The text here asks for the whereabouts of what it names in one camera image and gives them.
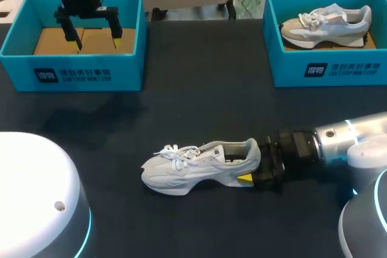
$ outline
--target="dark tabletop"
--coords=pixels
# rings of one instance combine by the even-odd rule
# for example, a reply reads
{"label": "dark tabletop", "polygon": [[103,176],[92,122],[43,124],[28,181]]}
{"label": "dark tabletop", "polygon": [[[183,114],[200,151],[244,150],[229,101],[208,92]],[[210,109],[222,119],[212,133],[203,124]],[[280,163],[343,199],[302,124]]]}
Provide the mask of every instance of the dark tabletop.
{"label": "dark tabletop", "polygon": [[[0,37],[8,27],[0,27]],[[166,144],[243,141],[387,111],[387,87],[276,89],[260,21],[156,22],[142,92],[17,93],[0,68],[0,130],[45,136],[72,157],[93,211],[98,257],[342,257],[337,185],[281,195],[220,185],[170,197],[140,166]]]}

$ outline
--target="cyan light strip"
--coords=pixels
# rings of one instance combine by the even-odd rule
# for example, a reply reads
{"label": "cyan light strip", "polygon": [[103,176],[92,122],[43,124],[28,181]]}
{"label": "cyan light strip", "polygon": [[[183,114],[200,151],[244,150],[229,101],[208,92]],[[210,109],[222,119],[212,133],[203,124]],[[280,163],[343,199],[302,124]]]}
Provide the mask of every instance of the cyan light strip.
{"label": "cyan light strip", "polygon": [[82,246],[80,247],[78,253],[74,256],[74,258],[78,258],[81,255],[81,253],[82,253],[82,251],[87,243],[87,240],[89,239],[90,231],[91,231],[91,210],[89,208],[89,229],[87,230],[87,234],[86,234],[85,240],[83,241]]}
{"label": "cyan light strip", "polygon": [[380,205],[379,205],[379,197],[378,197],[378,189],[379,189],[379,182],[380,182],[380,179],[382,178],[382,175],[387,171],[387,169],[382,172],[379,177],[377,178],[376,180],[376,183],[375,183],[375,190],[374,190],[374,199],[375,199],[375,206],[376,206],[376,212],[377,212],[377,215],[379,216],[379,219],[380,219],[380,222],[382,223],[383,225],[383,228],[385,229],[385,231],[387,232],[387,223],[386,223],[386,220],[385,218],[383,217],[383,214],[382,214],[382,210],[380,209]]}

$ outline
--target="white cylindrical robot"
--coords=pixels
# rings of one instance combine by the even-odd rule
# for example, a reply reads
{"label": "white cylindrical robot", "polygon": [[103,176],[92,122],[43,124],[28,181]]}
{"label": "white cylindrical robot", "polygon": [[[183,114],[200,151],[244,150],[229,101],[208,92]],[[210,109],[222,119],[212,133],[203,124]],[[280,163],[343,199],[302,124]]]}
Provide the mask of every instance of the white cylindrical robot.
{"label": "white cylindrical robot", "polygon": [[52,141],[0,133],[0,201],[0,257],[94,257],[85,191],[71,158]]}

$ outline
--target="sneaker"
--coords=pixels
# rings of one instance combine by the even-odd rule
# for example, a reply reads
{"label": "sneaker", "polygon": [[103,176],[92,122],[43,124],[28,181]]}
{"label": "sneaker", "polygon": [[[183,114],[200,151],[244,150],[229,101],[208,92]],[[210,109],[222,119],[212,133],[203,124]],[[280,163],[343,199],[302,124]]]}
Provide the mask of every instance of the sneaker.
{"label": "sneaker", "polygon": [[259,166],[261,152],[254,139],[246,142],[214,141],[199,148],[165,146],[141,167],[142,181],[166,195],[182,196],[200,181],[216,180],[228,187],[250,187],[237,179]]}
{"label": "sneaker", "polygon": [[332,4],[298,18],[285,21],[281,26],[282,37],[301,48],[314,48],[330,41],[346,47],[364,46],[364,35],[371,26],[371,8],[347,10]]}

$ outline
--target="cyan storage box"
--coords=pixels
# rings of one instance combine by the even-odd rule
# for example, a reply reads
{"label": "cyan storage box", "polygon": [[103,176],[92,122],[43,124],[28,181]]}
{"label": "cyan storage box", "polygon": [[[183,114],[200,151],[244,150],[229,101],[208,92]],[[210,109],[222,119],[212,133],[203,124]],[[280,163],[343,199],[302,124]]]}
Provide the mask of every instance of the cyan storage box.
{"label": "cyan storage box", "polygon": [[[143,74],[146,18],[142,0],[103,0],[119,8],[123,28],[135,28],[132,54],[34,56],[43,28],[60,27],[60,0],[24,0],[0,51],[0,61],[18,91],[139,91]],[[71,18],[75,27],[106,28],[105,19]]]}
{"label": "cyan storage box", "polygon": [[[279,24],[333,3],[371,7],[370,33],[377,49],[285,51]],[[387,0],[266,0],[263,33],[277,87],[387,84]]]}

